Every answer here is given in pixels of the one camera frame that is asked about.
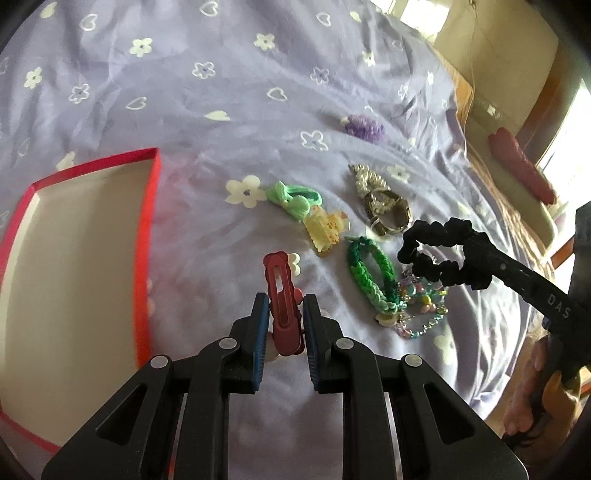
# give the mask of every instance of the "red box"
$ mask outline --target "red box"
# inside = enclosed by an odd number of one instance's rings
[[[31,185],[0,245],[0,415],[55,451],[151,357],[157,148]]]

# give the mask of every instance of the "purple flower hair clip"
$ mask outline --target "purple flower hair clip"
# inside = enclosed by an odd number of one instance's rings
[[[384,126],[366,115],[349,115],[346,132],[367,142],[380,143],[384,137]]]

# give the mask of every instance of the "white flower print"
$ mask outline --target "white flower print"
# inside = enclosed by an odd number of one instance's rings
[[[407,97],[408,95],[408,82],[407,83],[403,83],[400,88],[398,89],[398,98],[400,98],[400,101],[403,102],[404,99]]]
[[[459,212],[464,215],[464,216],[468,216],[472,213],[472,210],[470,210],[466,205],[464,205],[462,202],[458,202],[457,203],[457,209],[459,210]]]
[[[302,132],[300,133],[301,146],[304,148],[313,148],[314,150],[320,150],[321,152],[327,151],[328,145],[324,143],[324,135],[320,130],[314,130],[312,133]]]
[[[90,85],[88,83],[72,88],[72,94],[68,97],[68,100],[78,105],[82,100],[86,100],[90,96],[89,89]]]
[[[451,335],[437,335],[434,338],[433,343],[441,350],[443,363],[446,365],[452,365],[453,360],[456,357],[456,345],[453,342],[453,337]]]
[[[195,63],[193,66],[195,67],[195,69],[191,73],[197,78],[205,80],[209,77],[216,76],[216,71],[214,69],[215,65],[210,61],[207,61],[205,63]]]
[[[38,83],[41,83],[43,77],[41,76],[41,67],[37,67],[31,72],[27,72],[27,79],[25,80],[25,87],[33,90]]]
[[[476,213],[483,220],[486,220],[486,218],[488,217],[488,211],[486,210],[486,208],[484,207],[484,205],[481,204],[481,203],[479,203],[478,205],[476,205]]]
[[[257,202],[267,199],[267,195],[259,188],[261,181],[255,175],[247,175],[242,181],[228,180],[226,190],[230,193],[226,201],[232,205],[244,204],[246,208],[254,208]]]
[[[297,277],[301,273],[301,268],[298,265],[300,256],[298,254],[287,254],[287,263],[290,266],[291,274]]]
[[[256,34],[255,47],[259,47],[262,51],[272,50],[275,48],[275,35],[268,33],[263,35],[262,33]]]
[[[367,64],[368,67],[375,67],[374,52],[364,51],[362,53],[362,55],[363,55],[363,61]]]
[[[131,44],[132,47],[129,49],[129,53],[136,55],[138,58],[152,51],[152,39],[149,37],[136,38]]]
[[[408,183],[410,173],[407,172],[406,168],[402,165],[389,165],[386,170],[392,176],[393,179],[399,180],[403,183]]]
[[[57,171],[62,171],[67,168],[72,168],[74,166],[74,159],[76,158],[75,152],[68,152],[64,158],[62,158],[56,165]]]
[[[315,81],[317,85],[322,85],[329,81],[329,73],[328,69],[314,67],[312,73],[310,73],[310,80]]]

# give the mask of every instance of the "finger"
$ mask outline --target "finger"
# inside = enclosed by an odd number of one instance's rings
[[[541,372],[546,365],[548,359],[548,337],[545,336],[538,340],[531,351],[530,358],[534,362],[534,367],[538,372]]]
[[[527,432],[534,423],[530,398],[520,395],[515,399],[515,423],[520,432]]]
[[[535,391],[539,380],[540,372],[536,370],[533,361],[530,359],[525,363],[519,389],[525,396],[530,397]]]

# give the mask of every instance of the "beaded bracelet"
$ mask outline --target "beaded bracelet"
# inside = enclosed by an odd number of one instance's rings
[[[418,338],[423,336],[441,320],[448,312],[445,306],[447,290],[441,283],[433,284],[426,278],[415,277],[410,269],[402,272],[402,280],[398,283],[400,295],[409,304],[420,303],[420,313],[433,313],[433,319],[424,324],[419,330],[412,330],[407,326],[407,321],[413,318],[400,319],[394,325],[397,333],[402,338]]]
[[[361,236],[359,238],[346,237],[350,241],[347,262],[355,281],[366,294],[371,304],[377,309],[376,320],[384,327],[393,326],[404,339],[418,338],[433,328],[447,313],[444,305],[446,290],[439,290],[439,286],[421,281],[413,276],[410,270],[403,273],[400,282],[396,281],[394,267],[388,257],[382,252],[375,241]],[[378,264],[384,280],[384,290],[374,281],[367,266],[361,260],[361,254],[367,251]],[[422,329],[412,330],[407,321],[413,318],[404,311],[408,303],[419,300],[423,303],[421,313],[433,312],[433,320],[423,325]]]

